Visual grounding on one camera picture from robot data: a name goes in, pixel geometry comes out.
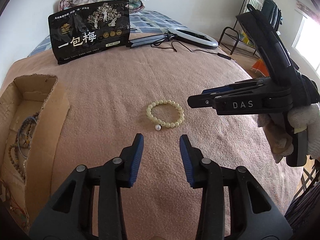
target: power cord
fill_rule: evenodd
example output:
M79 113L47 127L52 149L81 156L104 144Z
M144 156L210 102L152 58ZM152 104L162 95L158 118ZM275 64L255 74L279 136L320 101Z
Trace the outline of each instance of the power cord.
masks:
M176 49L176 48L174 47L174 45L173 45L174 42L177 42L177 43L181 44L183 47L185 47L187 50L189 50L189 51L192 52L192 53L193 53L193 52L196 52L196 51L202 51L202 52L209 53L209 54L215 54L215 55L217 55L217 56L219 56L219 57L223 57L223 58L228 59L228 60L233 60L233 61L236 63L236 61L235 61L234 59L232 59L231 57L229 57L228 55L224 55L224 54L219 53L219 52L218 52L218 53L209 52L209 51L202 50L202 49L191 50L191 49L189 49L186 45L184 45L183 43L181 43L180 41L172 41L172 42L171 42L171 47L166 47L166 48L159 47L159 46L162 44L162 42L165 42L165 41L169 41L169 39L168 39L168 38L165 38L165 39L161 39L161 40L155 41L155 42L153 42L152 44L150 44L150 46L151 46L152 48L157 48L157 49L173 49L175 52L178 52L177 49Z

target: bed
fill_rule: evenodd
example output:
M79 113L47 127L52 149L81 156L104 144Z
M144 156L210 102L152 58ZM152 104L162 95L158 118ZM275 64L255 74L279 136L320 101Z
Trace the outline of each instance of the bed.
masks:
M131 39L164 33L170 26L184 27L161 13L146 10L131 14L130 22ZM136 133L144 135L137 182L122 191L130 240L153 236L195 239L201 190L192 190L186 181L179 151L182 134L219 165L247 167L283 214L296 192L302 168L290 168L285 160L275 164L255 116L217 116L213 109L188 107L190 95L250 78L233 61L199 51L190 53L180 45L177 52L122 46L57 65L47 37L29 57L12 65L0 95L15 77L33 73L57 75L66 86L71 104L56 149L52 193L77 165L103 165L130 145ZM145 110L157 99L178 102L185 110L183 125L156 131ZM164 119L175 118L169 109L159 114ZM96 233L97 216L93 217ZM229 218L226 198L226 235Z

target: metal rack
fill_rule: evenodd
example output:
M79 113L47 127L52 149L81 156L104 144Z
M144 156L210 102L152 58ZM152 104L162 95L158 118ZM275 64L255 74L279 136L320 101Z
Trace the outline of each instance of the metal rack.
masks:
M246 2L246 0L243 0L243 3L242 3L242 6L241 6L241 9L240 9L239 14L242 13L242 11L243 11L243 9L244 9L245 2ZM235 30L237 23L238 23L238 20L236 20L235 25L233 26L233 28L231 28L231 27L228 26L228 27L225 27L225 28L223 29L223 32L222 32L222 34L221 34L221 36L220 36L220 39L219 39L218 44L219 44L219 45L222 45L222 46L224 46L226 49L228 49L228 50L230 51L230 55L232 55L234 52L236 52L236 53L239 53L239 54L242 54L242 55L246 55L246 56L249 56L249 57L253 57L253 58L259 59L260 57L259 57L259 55L256 54L257 51L255 50L255 48L254 48L253 46L251 46L251 45L249 45L249 44L246 44L246 43L244 43L244 42L242 42L242 41L240 40L240 34L239 34L238 31ZM229 34L229 33L226 33L226 30L228 30L228 29L229 29L229 30L232 30L233 32L235 32L235 35L231 35L231 34ZM232 38L234 41L236 41L235 44L232 46L232 45L229 45L229 44L222 43L222 39L223 39L224 35L226 35L226 36ZM245 46L247 46L247 47L249 47L249 48L254 49L254 52L250 52L250 51L247 51L247 50L245 50L245 49L237 48L237 45L238 45L239 43L240 43L240 44L243 44L243 45L245 45Z

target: black snack package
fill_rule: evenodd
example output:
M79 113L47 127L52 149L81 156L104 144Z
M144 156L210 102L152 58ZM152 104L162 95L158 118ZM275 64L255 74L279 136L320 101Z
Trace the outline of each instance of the black snack package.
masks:
M49 16L53 53L58 64L128 43L129 1L88 3Z

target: bead bracelet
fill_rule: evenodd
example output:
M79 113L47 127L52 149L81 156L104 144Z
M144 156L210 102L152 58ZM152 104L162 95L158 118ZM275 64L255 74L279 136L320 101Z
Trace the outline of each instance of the bead bracelet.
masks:
M161 119L158 119L156 118L155 116L153 116L153 114L151 113L151 110L152 108L154 108L155 106L158 106L158 105L166 105L166 104L170 104L172 106L174 106L178 111L179 111L179 119L176 121L176 122L172 122L172 123L169 123L169 122L165 122L165 121L162 121ZM182 107L176 103L175 101L172 101L172 100L157 100L155 102L152 102L150 105L148 105L147 107L147 117L153 122L156 124L155 126L155 129L156 130L160 130L162 126L165 126L166 128L175 128L175 127L178 127L179 125L182 124L182 122L184 121L184 112L183 112L183 109Z
M34 114L33 116L27 117L23 122L21 127L18 130L18 133L16 134L16 139L14 141L14 144L10 145L8 148L8 156L9 156L9 160L12 163L12 165L14 166L14 168L17 170L17 172L20 174L23 182L26 182L26 176L25 173L23 172L22 168L19 165L19 158L18 158L18 152L20 152L20 154L27 159L28 157L23 155L23 153L21 152L21 148L25 148L25 149L30 149L30 144L31 144L31 135L30 135L30 130L31 130L31 125L34 122L35 124L37 123L38 120L38 115L39 113ZM20 142L20 135L22 134L22 131L27 128L27 132L24 135L24 142L21 143ZM12 158L11 155L11 150L14 149L14 159Z

